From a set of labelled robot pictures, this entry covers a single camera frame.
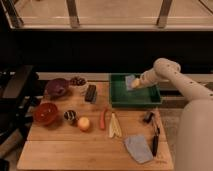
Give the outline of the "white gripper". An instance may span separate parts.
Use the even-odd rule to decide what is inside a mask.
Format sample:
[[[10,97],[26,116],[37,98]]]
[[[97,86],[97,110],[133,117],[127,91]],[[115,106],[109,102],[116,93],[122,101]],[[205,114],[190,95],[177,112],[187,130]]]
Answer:
[[[164,78],[159,76],[153,69],[149,69],[140,75],[140,79],[135,78],[131,82],[131,88],[139,88],[140,85],[142,88],[151,87],[163,80]]]

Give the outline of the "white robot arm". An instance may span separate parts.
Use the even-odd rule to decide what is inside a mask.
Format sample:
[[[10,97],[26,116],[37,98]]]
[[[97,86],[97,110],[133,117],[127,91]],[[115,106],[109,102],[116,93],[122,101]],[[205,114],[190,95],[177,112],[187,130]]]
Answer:
[[[175,61],[158,58],[153,67],[130,82],[133,89],[169,80],[185,97],[174,171],[213,171],[213,91],[181,73]]]

